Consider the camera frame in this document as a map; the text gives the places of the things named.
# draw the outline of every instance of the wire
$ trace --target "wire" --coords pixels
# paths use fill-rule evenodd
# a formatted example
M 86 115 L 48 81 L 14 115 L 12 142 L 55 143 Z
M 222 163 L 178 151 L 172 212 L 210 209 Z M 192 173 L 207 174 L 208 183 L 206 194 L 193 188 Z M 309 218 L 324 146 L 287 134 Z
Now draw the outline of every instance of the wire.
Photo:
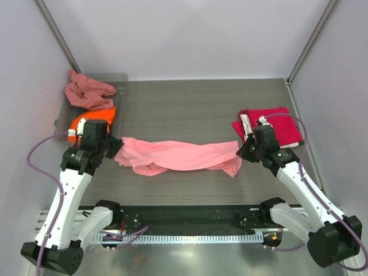
M 77 134 L 76 137 L 75 137 L 75 143 L 73 145 L 73 147 L 75 147 L 77 144 L 78 144 L 78 138 L 82 136 L 81 134 Z
M 120 229 L 120 234 L 122 235 L 122 232 L 124 231 L 125 229 L 125 220 L 122 220 L 121 222 L 121 229 Z
M 58 134 L 55 134 L 55 135 L 51 135 L 51 136 L 48 136 L 47 138 L 41 140 L 40 142 L 38 142 L 28 153 L 27 155 L 27 165 L 29 167 L 31 167 L 32 169 L 34 169 L 35 171 L 45 175 L 46 177 L 50 178 L 51 180 L 53 180 L 56 185 L 57 185 L 57 188 L 59 189 L 59 192 L 60 192 L 60 200 L 59 200 L 59 204 L 57 206 L 57 209 L 56 209 L 56 212 L 55 212 L 55 215 L 48 227 L 48 229 L 46 230 L 46 233 L 45 233 L 45 237 L 44 237 L 44 240 L 41 244 L 41 247 L 40 247 L 40 251 L 39 251 L 39 254 L 37 256 L 37 264 L 36 264 L 36 275 L 37 276 L 40 276 L 41 275 L 41 260 L 42 260 L 42 256 L 43 256 L 43 253 L 44 253 L 44 250 L 45 250 L 45 246 L 46 246 L 46 242 L 47 242 L 47 239 L 49 238 L 50 234 L 51 234 L 51 231 L 52 231 L 52 228 L 53 226 L 55 225 L 56 223 L 56 220 L 58 219 L 59 217 L 59 214 L 60 214 L 60 211 L 62 209 L 62 206 L 63 206 L 63 202 L 64 202 L 64 189 L 63 189 L 63 185 L 60 183 L 60 181 L 54 177 L 52 174 L 36 167 L 35 165 L 33 165 L 30 161 L 30 157 L 32 156 L 33 152 L 36 150 L 36 148 L 38 148 L 41 144 L 45 143 L 46 141 L 52 139 L 52 138 L 55 138 L 55 137 L 58 137 L 58 136 L 62 136 L 62 135 L 67 135 L 68 132 L 62 132 L 62 133 L 58 133 Z
M 141 232 L 134 238 L 132 239 L 131 241 L 125 243 L 125 244 L 122 244 L 120 246 L 117 246 L 115 247 L 115 249 L 123 249 L 129 245 L 131 245 L 133 242 L 135 242 L 141 235 L 143 235 L 146 231 L 148 230 L 148 226 L 144 227 L 142 230 L 140 230 Z
M 85 217 L 88 217 L 91 213 L 90 212 L 87 212 L 87 211 L 83 211 L 82 212 L 82 215 L 84 215 Z
M 301 245 L 297 246 L 297 247 L 294 247 L 294 248 L 288 248 L 288 249 L 283 249 L 283 248 L 277 248 L 277 247 L 272 247 L 272 246 L 265 246 L 267 247 L 268 249 L 272 249 L 274 251 L 280 251 L 280 252 L 292 252 L 292 251 L 297 251 L 299 250 L 300 248 L 302 248 L 305 244 L 302 243 Z
M 276 116 L 288 116 L 291 117 L 295 120 L 297 120 L 298 122 L 300 122 L 301 126 L 303 127 L 303 132 L 304 132 L 304 146 L 303 146 L 303 150 L 302 153 L 300 155 L 300 162 L 299 162 L 299 173 L 300 176 L 302 178 L 302 180 L 304 181 L 304 183 L 306 184 L 307 188 L 310 190 L 310 192 L 316 197 L 316 199 L 319 201 L 319 203 L 322 204 L 322 206 L 328 211 L 330 212 L 330 214 L 332 214 L 334 216 L 334 218 L 336 218 L 338 220 L 338 222 L 341 223 L 342 226 L 345 227 L 346 230 L 348 230 L 348 232 L 351 234 L 351 236 L 356 240 L 356 242 L 359 244 L 359 246 L 361 247 L 364 256 L 366 258 L 366 262 L 365 264 L 360 267 L 360 268 L 353 268 L 353 267 L 347 267 L 341 263 L 338 263 L 339 266 L 341 266 L 342 268 L 346 269 L 346 270 L 350 270 L 350 271 L 354 271 L 354 272 L 361 272 L 364 271 L 366 269 L 368 269 L 368 250 L 365 247 L 365 245 L 363 244 L 362 240 L 358 237 L 358 235 L 351 229 L 351 227 L 349 225 L 346 224 L 345 221 L 343 221 L 333 210 L 330 210 L 329 206 L 322 200 L 322 198 L 316 193 L 316 191 L 313 189 L 312 185 L 308 182 L 308 180 L 304 177 L 304 172 L 303 172 L 303 162 L 304 162 L 304 156 L 306 154 L 306 145 L 308 144 L 308 132 L 306 129 L 306 125 L 303 123 L 303 121 L 301 119 L 299 119 L 296 116 L 290 115 L 288 113 L 275 113 L 275 114 L 271 114 L 266 116 L 265 118 L 271 118 L 271 117 L 276 117 Z M 296 250 L 296 248 L 292 248 L 291 250 L 278 250 L 278 251 L 294 251 Z
M 128 234 L 128 235 L 119 235 L 119 234 L 114 234 L 114 233 L 111 233 L 111 232 L 107 232 L 107 231 L 100 231 L 101 234 L 107 234 L 107 235 L 110 235 L 110 236 L 114 236 L 114 237 L 131 237 L 131 236 L 136 236 L 136 235 L 139 235 L 141 232 L 146 232 L 148 230 L 148 226 L 145 226 L 143 227 L 141 230 L 138 230 L 137 232 L 135 233 L 132 233 L 132 234 Z

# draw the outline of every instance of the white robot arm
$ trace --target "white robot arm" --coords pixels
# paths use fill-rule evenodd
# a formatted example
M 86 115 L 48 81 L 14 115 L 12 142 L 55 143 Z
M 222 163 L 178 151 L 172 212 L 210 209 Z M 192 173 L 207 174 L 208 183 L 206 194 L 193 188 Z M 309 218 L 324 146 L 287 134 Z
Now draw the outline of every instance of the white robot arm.
M 261 161 L 265 168 L 292 191 L 308 215 L 293 210 L 281 198 L 272 198 L 260 204 L 263 221 L 279 224 L 299 237 L 307 245 L 313 260 L 321 267 L 357 255 L 360 250 L 358 242 L 337 217 L 359 238 L 362 235 L 361 222 L 355 216 L 347 217 L 323 194 L 304 168 L 300 168 L 295 153 L 290 148 L 280 148 L 272 125 L 261 119 L 253 129 L 254 134 L 247 137 L 237 154 L 253 163 Z
M 101 200 L 87 219 L 76 228 L 71 228 L 82 196 L 96 168 L 104 157 L 115 157 L 123 145 L 121 140 L 108 134 L 108 124 L 104 120 L 82 119 L 76 134 L 76 143 L 64 153 L 61 164 L 60 183 L 64 190 L 61 209 L 58 210 L 60 192 L 57 191 L 47 219 L 35 241 L 24 243 L 21 250 L 21 255 L 36 265 L 47 230 L 57 215 L 52 231 L 47 235 L 41 265 L 68 275 L 77 271 L 83 251 L 98 233 L 106 227 L 116 227 L 121 221 L 120 205 Z

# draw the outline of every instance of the red cloth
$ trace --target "red cloth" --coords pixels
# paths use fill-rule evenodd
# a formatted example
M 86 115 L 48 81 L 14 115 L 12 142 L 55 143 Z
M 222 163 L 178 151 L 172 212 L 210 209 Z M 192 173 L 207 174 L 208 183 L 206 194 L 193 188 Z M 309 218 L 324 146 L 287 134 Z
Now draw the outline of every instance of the red cloth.
M 275 113 L 287 113 L 287 108 L 271 108 L 271 109 L 247 109 L 246 113 L 249 117 L 252 128 L 257 126 L 257 120 L 261 116 L 267 116 Z M 269 122 L 275 129 L 276 138 L 280 146 L 289 145 L 292 143 L 302 142 L 303 138 L 294 122 L 294 119 L 288 116 L 275 116 L 268 118 Z

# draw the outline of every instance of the orange cloth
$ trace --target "orange cloth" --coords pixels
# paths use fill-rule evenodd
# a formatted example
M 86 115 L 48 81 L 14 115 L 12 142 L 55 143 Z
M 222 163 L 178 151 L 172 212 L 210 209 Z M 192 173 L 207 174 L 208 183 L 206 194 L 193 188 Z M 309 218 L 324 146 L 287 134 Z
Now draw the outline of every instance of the orange cloth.
M 109 110 L 98 110 L 98 111 L 88 111 L 79 115 L 72 123 L 70 128 L 76 130 L 79 121 L 82 118 L 86 119 L 100 119 L 106 120 L 109 125 L 111 125 L 115 119 L 116 107 Z M 68 136 L 68 141 L 75 141 L 76 136 Z

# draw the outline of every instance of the crumpled cloth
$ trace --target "crumpled cloth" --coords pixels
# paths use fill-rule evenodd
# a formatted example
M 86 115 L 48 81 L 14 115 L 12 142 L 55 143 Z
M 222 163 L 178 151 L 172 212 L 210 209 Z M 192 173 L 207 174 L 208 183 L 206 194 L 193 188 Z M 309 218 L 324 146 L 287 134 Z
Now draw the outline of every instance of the crumpled cloth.
M 140 175 L 153 176 L 167 170 L 223 170 L 234 177 L 242 165 L 236 155 L 237 141 L 195 145 L 177 141 L 146 142 L 123 137 L 124 145 L 115 156 L 121 166 L 133 167 Z
M 116 89 L 103 82 L 91 79 L 74 70 L 69 71 L 71 83 L 65 88 L 65 94 L 72 106 L 87 110 L 108 110 L 114 108 L 112 99 L 104 99 L 102 96 L 110 96 L 116 93 Z

